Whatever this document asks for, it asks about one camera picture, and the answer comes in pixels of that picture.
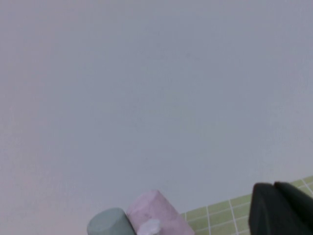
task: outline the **black object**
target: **black object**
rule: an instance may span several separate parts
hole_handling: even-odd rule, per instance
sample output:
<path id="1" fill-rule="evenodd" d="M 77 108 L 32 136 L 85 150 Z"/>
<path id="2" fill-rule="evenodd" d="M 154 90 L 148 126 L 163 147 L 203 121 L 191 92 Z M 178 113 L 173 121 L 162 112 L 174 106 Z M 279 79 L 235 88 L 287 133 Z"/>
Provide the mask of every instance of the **black object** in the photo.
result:
<path id="1" fill-rule="evenodd" d="M 313 199 L 289 183 L 257 183 L 249 226 L 251 235 L 313 235 Z"/>

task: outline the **pink cylinder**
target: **pink cylinder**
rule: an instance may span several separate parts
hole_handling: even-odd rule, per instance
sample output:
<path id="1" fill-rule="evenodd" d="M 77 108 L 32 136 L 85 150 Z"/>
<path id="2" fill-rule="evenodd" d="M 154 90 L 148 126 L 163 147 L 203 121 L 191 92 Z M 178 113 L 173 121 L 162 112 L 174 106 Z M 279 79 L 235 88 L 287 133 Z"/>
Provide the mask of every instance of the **pink cylinder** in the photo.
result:
<path id="1" fill-rule="evenodd" d="M 160 235 L 194 235 L 195 232 L 168 200 L 158 191 L 151 190 L 139 196 L 126 212 L 135 232 L 149 219 L 161 222 Z"/>

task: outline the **gray wall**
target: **gray wall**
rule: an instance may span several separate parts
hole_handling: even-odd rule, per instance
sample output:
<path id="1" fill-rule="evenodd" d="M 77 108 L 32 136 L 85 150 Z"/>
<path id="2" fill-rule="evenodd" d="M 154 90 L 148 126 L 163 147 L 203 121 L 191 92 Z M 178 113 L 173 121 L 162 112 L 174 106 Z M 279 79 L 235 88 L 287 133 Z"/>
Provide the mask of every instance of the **gray wall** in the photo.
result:
<path id="1" fill-rule="evenodd" d="M 86 234 L 313 170 L 312 1 L 0 3 L 0 234 Z"/>

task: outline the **gray-green cylinder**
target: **gray-green cylinder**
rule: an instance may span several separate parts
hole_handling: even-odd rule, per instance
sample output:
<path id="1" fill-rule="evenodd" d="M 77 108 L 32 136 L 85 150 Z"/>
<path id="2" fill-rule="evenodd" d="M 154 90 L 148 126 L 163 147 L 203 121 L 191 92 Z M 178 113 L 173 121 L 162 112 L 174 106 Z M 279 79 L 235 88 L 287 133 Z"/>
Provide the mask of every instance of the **gray-green cylinder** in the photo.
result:
<path id="1" fill-rule="evenodd" d="M 111 208 L 97 214 L 87 226 L 88 235 L 136 235 L 121 208 Z"/>

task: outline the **white cap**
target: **white cap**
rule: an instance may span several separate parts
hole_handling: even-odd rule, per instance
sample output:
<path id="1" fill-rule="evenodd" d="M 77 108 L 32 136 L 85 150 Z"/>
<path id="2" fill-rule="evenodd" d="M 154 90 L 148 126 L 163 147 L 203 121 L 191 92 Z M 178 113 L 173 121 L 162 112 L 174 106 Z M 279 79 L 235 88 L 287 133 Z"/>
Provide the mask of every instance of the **white cap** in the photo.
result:
<path id="1" fill-rule="evenodd" d="M 158 219 L 149 219 L 139 227 L 137 235 L 156 235 L 160 230 L 160 221 Z"/>

